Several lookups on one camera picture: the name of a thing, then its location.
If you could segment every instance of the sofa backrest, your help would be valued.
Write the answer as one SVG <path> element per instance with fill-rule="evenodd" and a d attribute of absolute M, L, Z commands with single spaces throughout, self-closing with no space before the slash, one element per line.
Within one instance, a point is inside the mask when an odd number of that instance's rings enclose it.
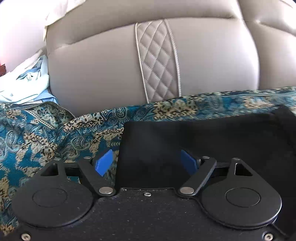
<path fill-rule="evenodd" d="M 87 0 L 46 44 L 51 91 L 75 115 L 296 85 L 292 0 Z"/>

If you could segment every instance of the blanket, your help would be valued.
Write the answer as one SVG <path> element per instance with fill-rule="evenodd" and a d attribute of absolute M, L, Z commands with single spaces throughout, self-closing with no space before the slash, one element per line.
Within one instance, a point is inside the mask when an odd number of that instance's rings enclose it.
<path fill-rule="evenodd" d="M 127 121 L 183 121 L 267 113 L 286 105 L 296 114 L 296 88 L 228 91 L 184 96 L 75 118 L 53 102 L 0 104 L 0 230 L 18 224 L 11 198 L 53 157 L 74 162 L 112 149 L 114 162 L 104 177 L 114 183 L 123 125 Z"/>

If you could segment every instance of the wall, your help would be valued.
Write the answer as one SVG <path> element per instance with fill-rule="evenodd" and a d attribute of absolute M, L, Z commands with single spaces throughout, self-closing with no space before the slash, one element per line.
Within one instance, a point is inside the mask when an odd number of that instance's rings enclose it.
<path fill-rule="evenodd" d="M 0 3 L 0 63 L 12 71 L 45 46 L 42 40 L 50 0 L 4 0 Z"/>

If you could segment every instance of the paisley pattern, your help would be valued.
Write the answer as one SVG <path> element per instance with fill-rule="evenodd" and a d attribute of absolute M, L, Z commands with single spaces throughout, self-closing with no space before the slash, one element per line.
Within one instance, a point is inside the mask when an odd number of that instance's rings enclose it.
<path fill-rule="evenodd" d="M 53 102 L 0 104 L 0 230 L 8 234 L 17 226 L 13 194 L 54 156 L 73 162 L 112 149 L 114 162 L 104 177 L 113 182 L 127 121 L 203 120 L 270 112 L 281 104 L 296 114 L 295 87 L 184 96 L 78 118 Z"/>

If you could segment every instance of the silver rivet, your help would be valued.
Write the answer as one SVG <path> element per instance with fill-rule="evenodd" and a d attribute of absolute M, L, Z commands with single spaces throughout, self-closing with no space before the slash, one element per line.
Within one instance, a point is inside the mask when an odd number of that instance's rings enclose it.
<path fill-rule="evenodd" d="M 113 193 L 113 188 L 111 187 L 102 187 L 99 189 L 99 193 L 101 194 L 111 194 Z"/>
<path fill-rule="evenodd" d="M 180 188 L 180 193 L 182 194 L 192 194 L 194 193 L 194 189 L 191 187 L 182 187 Z"/>
<path fill-rule="evenodd" d="M 30 241 L 31 240 L 31 236 L 29 234 L 26 234 L 26 233 L 22 234 L 20 237 L 24 241 Z"/>
<path fill-rule="evenodd" d="M 265 241 L 272 241 L 273 238 L 274 238 L 274 236 L 272 234 L 270 234 L 270 233 L 264 235 L 264 240 Z"/>
<path fill-rule="evenodd" d="M 144 192 L 144 196 L 145 196 L 145 197 L 151 197 L 151 195 L 152 195 L 152 194 L 151 194 L 150 192 Z"/>

